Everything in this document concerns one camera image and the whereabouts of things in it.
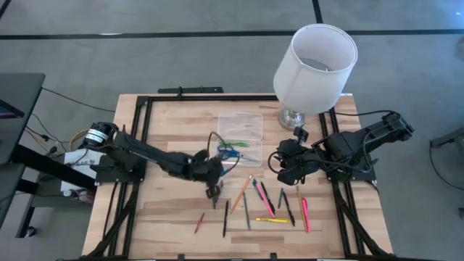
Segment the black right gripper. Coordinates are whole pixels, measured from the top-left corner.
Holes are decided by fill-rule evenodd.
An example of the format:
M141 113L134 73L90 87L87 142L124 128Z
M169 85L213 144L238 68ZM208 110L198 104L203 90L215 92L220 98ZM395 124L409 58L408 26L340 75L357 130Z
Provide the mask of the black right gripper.
M277 180L295 186L304 184L306 175L319 170L318 156L313 149L308 149L294 139L281 141L278 148L270 154L270 160L278 160L280 169L270 166L277 175Z

